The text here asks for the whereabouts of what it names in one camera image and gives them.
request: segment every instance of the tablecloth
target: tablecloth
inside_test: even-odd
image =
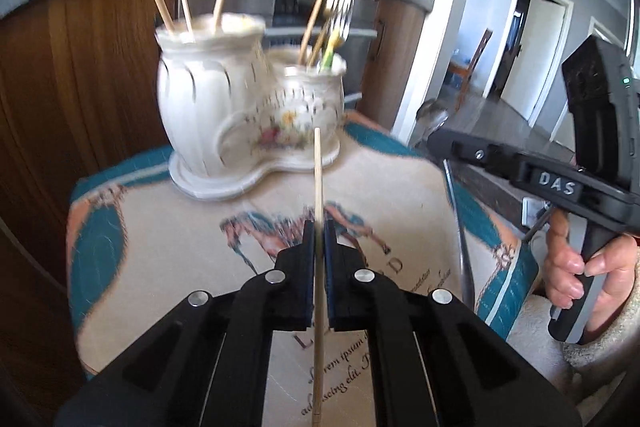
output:
[[[454,216],[441,171],[359,123],[338,130],[340,155],[325,169],[325,215],[338,240],[402,289],[460,295]],[[267,176],[242,197],[198,201],[167,172],[165,147],[81,180],[67,228],[68,288],[78,353],[89,375],[190,292],[238,290],[271,269],[313,216],[311,173]],[[476,285],[476,313],[506,338],[538,274],[529,248],[456,185]],[[312,330],[276,332],[264,425],[307,426]],[[365,332],[326,334],[322,424],[374,425]]]

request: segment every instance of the pot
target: pot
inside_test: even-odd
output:
[[[249,190],[270,171],[313,171],[313,129],[322,135],[322,163],[340,151],[344,61],[331,71],[295,66],[299,48],[270,50],[264,20],[224,14],[184,20],[175,33],[156,31],[162,49],[158,105],[174,148],[169,174],[186,194],[223,200]]]

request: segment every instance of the handheld tool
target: handheld tool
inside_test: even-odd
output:
[[[329,325],[367,331],[378,427],[578,427],[572,404],[448,290],[402,291],[323,228]],[[88,382],[56,427],[259,427],[274,330],[311,324],[314,224],[273,270],[191,293]]]
[[[446,129],[431,134],[427,147],[438,158],[484,168],[585,218],[581,255],[586,263],[621,233],[640,233],[638,92],[624,51],[594,36],[564,62],[562,73],[580,167]],[[584,295],[568,310],[552,309],[553,338],[580,341],[604,278],[578,275]]]

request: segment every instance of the fingernail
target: fingernail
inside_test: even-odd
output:
[[[579,299],[584,295],[584,289],[580,285],[573,285],[569,290],[569,295],[571,295],[574,299]]]
[[[591,259],[584,267],[584,274],[587,277],[593,277],[604,272],[604,257],[599,255]]]
[[[576,275],[579,275],[584,270],[584,263],[576,261],[575,259],[570,260],[568,265],[571,271]]]

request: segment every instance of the black handle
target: black handle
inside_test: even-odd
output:
[[[587,223],[581,253],[585,263],[616,237],[618,237],[616,232],[611,232],[595,223]],[[580,299],[575,299],[574,304],[568,310],[552,309],[548,329],[553,338],[557,341],[571,344],[580,341],[584,326],[591,317],[605,277],[605,275],[596,277],[577,276],[584,287],[584,295]]]

